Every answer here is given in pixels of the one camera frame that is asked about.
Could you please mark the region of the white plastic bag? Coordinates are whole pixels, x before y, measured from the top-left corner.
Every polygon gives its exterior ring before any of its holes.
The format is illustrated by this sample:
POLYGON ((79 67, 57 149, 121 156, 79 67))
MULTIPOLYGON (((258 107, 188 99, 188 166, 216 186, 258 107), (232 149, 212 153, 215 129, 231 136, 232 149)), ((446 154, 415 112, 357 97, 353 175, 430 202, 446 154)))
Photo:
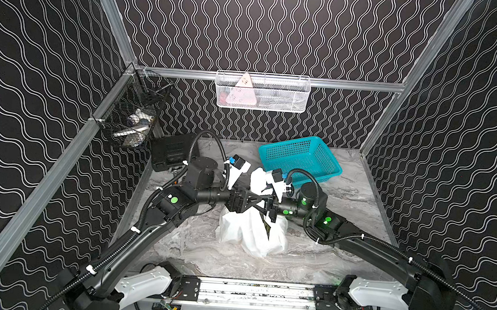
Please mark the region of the white plastic bag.
MULTIPOLYGON (((250 175, 249 188, 257 195, 277 197, 271 185, 266 182, 267 172, 261 167, 250 175)), ((259 202, 266 209, 266 200, 259 202)), ((216 237, 225 244, 240 245, 244 251, 253 257, 264 258, 269 255, 283 253, 287 248, 286 231, 288 221, 284 216, 278 216, 277 221, 261 215, 255 209, 244 213, 234 213, 225 207, 221 212, 216 237)))

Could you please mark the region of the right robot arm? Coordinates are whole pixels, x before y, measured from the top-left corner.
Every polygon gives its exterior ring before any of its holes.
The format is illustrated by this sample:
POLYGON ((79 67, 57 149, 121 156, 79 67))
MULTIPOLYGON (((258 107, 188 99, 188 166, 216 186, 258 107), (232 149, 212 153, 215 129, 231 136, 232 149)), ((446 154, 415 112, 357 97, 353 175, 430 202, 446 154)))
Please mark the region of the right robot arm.
POLYGON ((392 294, 384 296, 392 306, 404 305, 406 310, 484 310, 455 287, 445 262, 413 257, 329 210, 321 186, 306 170, 295 168, 287 174, 272 170, 267 182, 276 194, 266 207, 269 217, 297 216, 311 240, 337 246, 393 277, 402 288, 398 299, 392 294))

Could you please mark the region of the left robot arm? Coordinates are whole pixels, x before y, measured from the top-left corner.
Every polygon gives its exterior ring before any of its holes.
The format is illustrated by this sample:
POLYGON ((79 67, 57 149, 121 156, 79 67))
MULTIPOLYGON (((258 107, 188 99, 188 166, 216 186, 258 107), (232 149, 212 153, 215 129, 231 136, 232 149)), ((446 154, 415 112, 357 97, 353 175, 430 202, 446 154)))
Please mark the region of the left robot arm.
POLYGON ((122 310, 150 293, 151 279, 139 274, 140 288, 121 290, 126 272, 149 247, 173 232, 188 218, 199 215, 199 207, 222 204, 234 213, 253 208, 271 215, 267 206, 273 195, 254 193, 253 185, 237 182, 248 162, 238 155, 226 155, 220 138, 204 130, 196 134, 188 149, 185 165, 146 200, 137 222, 107 251, 77 272, 63 270, 61 286, 38 310, 47 310, 62 301, 70 310, 122 310))

